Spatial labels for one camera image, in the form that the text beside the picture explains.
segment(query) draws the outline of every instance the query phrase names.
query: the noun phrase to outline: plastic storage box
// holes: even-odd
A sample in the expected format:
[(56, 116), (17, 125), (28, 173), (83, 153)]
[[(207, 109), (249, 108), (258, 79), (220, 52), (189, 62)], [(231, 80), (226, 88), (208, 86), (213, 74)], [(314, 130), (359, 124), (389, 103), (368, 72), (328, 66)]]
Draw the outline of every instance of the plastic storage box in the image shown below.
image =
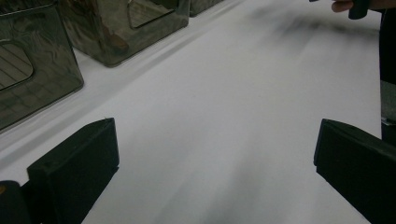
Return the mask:
[(189, 23), (190, 0), (61, 0), (76, 49), (116, 66)]
[(83, 85), (56, 5), (0, 0), (0, 130)]
[(191, 0), (190, 16), (195, 17), (199, 13), (207, 10), (210, 7), (213, 7), (215, 4), (221, 1), (223, 0)]

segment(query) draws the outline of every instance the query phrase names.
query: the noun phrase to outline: white surface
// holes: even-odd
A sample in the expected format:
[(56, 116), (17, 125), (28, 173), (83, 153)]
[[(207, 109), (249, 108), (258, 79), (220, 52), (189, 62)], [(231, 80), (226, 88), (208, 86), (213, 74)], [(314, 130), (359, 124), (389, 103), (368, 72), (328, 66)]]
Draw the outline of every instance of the white surface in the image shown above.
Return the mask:
[(225, 0), (116, 68), (77, 52), (86, 85), (0, 135), (0, 179), (114, 117), (120, 169), (97, 223), (368, 223), (316, 174), (321, 119), (380, 135), (379, 14), (331, 1)]

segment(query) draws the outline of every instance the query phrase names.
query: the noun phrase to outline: finger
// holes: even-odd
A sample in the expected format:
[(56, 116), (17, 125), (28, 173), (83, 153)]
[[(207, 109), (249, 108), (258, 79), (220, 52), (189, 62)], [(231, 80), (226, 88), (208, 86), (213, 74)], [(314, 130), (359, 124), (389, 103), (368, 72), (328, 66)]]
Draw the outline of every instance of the finger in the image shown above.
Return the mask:
[(351, 1), (336, 1), (332, 4), (333, 12), (343, 12), (350, 10), (353, 7), (353, 2)]

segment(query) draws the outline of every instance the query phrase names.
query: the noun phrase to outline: dark clothing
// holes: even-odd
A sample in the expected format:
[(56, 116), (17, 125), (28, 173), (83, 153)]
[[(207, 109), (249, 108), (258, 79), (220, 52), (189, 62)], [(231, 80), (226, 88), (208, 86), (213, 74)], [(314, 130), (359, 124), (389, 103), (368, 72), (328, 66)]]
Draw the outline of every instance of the dark clothing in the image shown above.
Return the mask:
[(382, 13), (379, 64), (381, 80), (396, 85), (396, 8)]

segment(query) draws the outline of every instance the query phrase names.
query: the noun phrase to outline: hand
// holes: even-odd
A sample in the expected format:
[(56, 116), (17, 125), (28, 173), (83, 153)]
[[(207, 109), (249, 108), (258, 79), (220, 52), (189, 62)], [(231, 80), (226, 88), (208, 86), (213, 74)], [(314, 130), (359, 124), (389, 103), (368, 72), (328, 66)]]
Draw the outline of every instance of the hand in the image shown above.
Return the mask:
[[(350, 10), (353, 7), (352, 0), (333, 0), (332, 11), (342, 12)], [(386, 9), (396, 7), (396, 0), (371, 0), (370, 9)]]

